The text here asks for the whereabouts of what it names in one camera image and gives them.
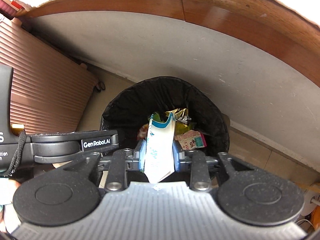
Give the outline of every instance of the ribbed pink panel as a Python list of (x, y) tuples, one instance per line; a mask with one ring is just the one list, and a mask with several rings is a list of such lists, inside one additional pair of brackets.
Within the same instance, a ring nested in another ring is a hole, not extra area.
[(0, 63), (14, 68), (10, 120), (26, 132), (74, 131), (97, 78), (7, 18), (0, 22)]
[(9, 4), (7, 4), (3, 0), (0, 0), (0, 8), (11, 16), (15, 16), (15, 14), (17, 13), (15, 9), (13, 9)]

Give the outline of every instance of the orange object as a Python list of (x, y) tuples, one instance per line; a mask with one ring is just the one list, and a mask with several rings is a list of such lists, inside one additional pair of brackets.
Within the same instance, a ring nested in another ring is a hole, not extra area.
[(137, 140), (141, 140), (141, 139), (144, 139), (145, 137), (147, 137), (148, 127), (149, 127), (148, 123), (142, 125), (142, 127), (140, 128), (140, 130), (138, 132)]
[(10, 125), (10, 128), (11, 128), (11, 132), (14, 135), (18, 136), (24, 130), (24, 125), (23, 124), (18, 124), (18, 123), (12, 123)]
[(315, 230), (320, 227), (320, 206), (317, 206), (311, 213), (310, 222), (313, 224)]
[(18, 4), (16, 1), (12, 1), (11, 4), (18, 9), (22, 8), (22, 5)]

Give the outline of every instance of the white wall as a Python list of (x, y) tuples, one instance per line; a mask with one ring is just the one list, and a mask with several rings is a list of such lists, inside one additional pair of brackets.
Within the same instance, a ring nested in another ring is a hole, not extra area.
[(232, 126), (320, 171), (320, 88), (268, 53), (146, 14), (74, 12), (33, 23), (73, 56), (132, 81), (171, 75), (192, 83)]

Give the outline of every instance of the trash can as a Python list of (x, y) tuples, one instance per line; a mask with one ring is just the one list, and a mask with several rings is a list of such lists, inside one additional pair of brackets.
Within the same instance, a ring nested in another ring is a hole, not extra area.
[(204, 134), (207, 156), (228, 152), (229, 134), (220, 110), (199, 89), (170, 76), (141, 81), (114, 98), (101, 118), (100, 130), (117, 129), (120, 148), (135, 148), (137, 133), (153, 112), (188, 108), (195, 129)]

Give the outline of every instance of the black strap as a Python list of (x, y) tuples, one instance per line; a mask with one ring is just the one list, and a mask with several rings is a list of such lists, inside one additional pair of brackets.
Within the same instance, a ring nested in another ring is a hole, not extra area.
[(0, 232), (0, 240), (17, 240), (15, 237), (9, 233)]
[(11, 177), (15, 173), (17, 168), (19, 167), (21, 157), (22, 157), (22, 151), (23, 151), (23, 147), (26, 143), (26, 139), (27, 139), (27, 135), (26, 135), (26, 132), (23, 130), (19, 135), (18, 148), (16, 149), (16, 151), (12, 157), (9, 168), (4, 173), (1, 173), (1, 177), (6, 177), (6, 178)]

